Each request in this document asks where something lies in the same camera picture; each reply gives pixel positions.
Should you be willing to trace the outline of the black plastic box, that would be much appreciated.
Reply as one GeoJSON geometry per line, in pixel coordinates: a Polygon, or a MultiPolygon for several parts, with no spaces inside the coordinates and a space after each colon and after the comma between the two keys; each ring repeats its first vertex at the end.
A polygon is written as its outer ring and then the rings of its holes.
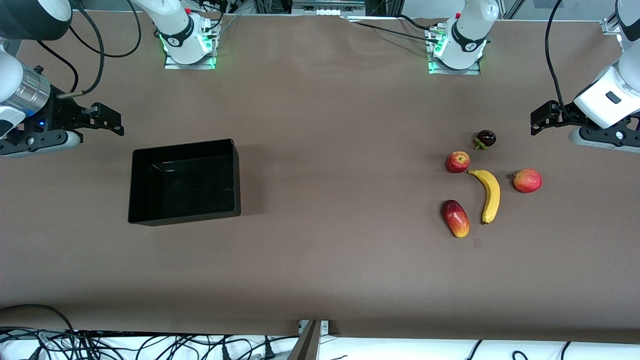
{"type": "Polygon", "coordinates": [[[233,139],[133,151],[130,224],[156,227],[240,214],[239,155],[233,139]]]}

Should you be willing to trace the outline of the dark purple mangosteen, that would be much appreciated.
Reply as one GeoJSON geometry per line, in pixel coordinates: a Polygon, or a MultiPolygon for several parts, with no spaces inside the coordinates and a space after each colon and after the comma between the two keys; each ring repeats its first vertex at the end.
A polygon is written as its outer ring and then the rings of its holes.
{"type": "Polygon", "coordinates": [[[482,130],[475,135],[474,149],[475,150],[487,150],[487,148],[493,146],[498,137],[491,130],[482,130]]]}

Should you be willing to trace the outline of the red yellow mango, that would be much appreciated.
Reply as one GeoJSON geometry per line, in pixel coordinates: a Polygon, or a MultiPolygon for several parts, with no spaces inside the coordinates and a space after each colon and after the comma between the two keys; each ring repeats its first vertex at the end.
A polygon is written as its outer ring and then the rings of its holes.
{"type": "Polygon", "coordinates": [[[470,233],[471,225],[464,208],[456,200],[442,203],[441,216],[453,236],[463,239],[470,233]]]}

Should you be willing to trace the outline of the yellow banana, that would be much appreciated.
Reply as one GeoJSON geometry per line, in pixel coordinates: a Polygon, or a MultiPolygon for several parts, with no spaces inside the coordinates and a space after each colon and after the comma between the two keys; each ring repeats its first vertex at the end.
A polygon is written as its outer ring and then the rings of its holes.
{"type": "Polygon", "coordinates": [[[491,224],[498,214],[501,202],[499,182],[496,176],[487,170],[467,170],[467,173],[478,179],[485,189],[486,196],[481,221],[483,224],[491,224]]]}

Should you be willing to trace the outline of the dark grey metal beam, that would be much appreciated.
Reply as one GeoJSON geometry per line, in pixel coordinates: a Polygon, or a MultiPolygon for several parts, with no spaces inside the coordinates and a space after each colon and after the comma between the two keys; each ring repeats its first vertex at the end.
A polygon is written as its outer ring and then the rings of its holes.
{"type": "Polygon", "coordinates": [[[318,360],[322,332],[322,321],[317,319],[307,321],[286,360],[318,360]]]}

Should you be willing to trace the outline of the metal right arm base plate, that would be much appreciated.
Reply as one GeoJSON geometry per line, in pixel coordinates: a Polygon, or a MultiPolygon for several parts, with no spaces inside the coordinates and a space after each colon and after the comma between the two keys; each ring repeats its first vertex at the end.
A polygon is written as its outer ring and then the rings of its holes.
{"type": "Polygon", "coordinates": [[[164,39],[163,50],[166,53],[165,69],[213,70],[217,66],[218,42],[221,24],[208,18],[199,21],[198,30],[185,42],[183,47],[174,50],[164,39]],[[179,63],[172,55],[178,54],[179,60],[199,59],[194,63],[179,63]]]}

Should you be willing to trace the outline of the small red yellow apple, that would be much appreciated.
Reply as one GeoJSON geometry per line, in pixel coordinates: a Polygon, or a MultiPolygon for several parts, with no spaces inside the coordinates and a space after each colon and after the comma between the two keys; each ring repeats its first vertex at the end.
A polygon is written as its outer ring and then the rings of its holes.
{"type": "Polygon", "coordinates": [[[459,174],[464,173],[471,164],[471,158],[468,153],[456,151],[450,153],[445,160],[445,169],[448,173],[459,174]]]}

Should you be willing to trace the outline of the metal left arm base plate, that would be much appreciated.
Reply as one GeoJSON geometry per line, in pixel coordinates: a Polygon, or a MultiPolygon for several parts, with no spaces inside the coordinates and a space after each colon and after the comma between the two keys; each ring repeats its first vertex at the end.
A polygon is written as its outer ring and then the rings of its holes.
{"type": "Polygon", "coordinates": [[[480,57],[482,57],[483,54],[482,51],[478,53],[478,58],[475,60],[473,65],[466,69],[451,68],[436,56],[436,53],[441,51],[448,43],[446,36],[446,22],[439,22],[437,25],[430,26],[428,30],[424,31],[424,34],[426,39],[437,41],[436,43],[430,41],[425,42],[428,68],[431,75],[478,76],[482,73],[480,66],[480,57]]]}

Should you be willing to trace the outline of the red apple right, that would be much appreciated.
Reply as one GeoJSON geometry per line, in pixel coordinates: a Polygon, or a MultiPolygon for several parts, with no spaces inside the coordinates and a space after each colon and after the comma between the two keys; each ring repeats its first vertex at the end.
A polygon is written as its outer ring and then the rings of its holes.
{"type": "Polygon", "coordinates": [[[512,176],[513,187],[520,193],[529,194],[539,190],[543,185],[541,174],[532,168],[517,171],[512,176]]]}

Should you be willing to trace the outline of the grey metal frame piece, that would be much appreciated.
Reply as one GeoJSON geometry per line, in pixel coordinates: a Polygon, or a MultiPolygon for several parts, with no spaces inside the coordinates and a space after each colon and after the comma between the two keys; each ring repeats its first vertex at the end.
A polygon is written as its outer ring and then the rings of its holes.
{"type": "Polygon", "coordinates": [[[291,0],[290,13],[302,16],[366,16],[365,0],[291,0]]]}

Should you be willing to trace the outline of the silver metal table bracket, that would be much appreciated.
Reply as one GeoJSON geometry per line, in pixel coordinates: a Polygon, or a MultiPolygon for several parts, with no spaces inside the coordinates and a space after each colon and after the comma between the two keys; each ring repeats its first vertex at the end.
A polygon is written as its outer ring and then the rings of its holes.
{"type": "MultiPolygon", "coordinates": [[[[307,325],[309,325],[310,320],[308,319],[302,319],[300,321],[298,321],[298,334],[302,335],[302,333],[305,331],[307,325]]],[[[320,320],[320,336],[321,337],[326,337],[327,335],[329,335],[330,333],[330,325],[329,325],[329,321],[327,320],[320,320]]]]}

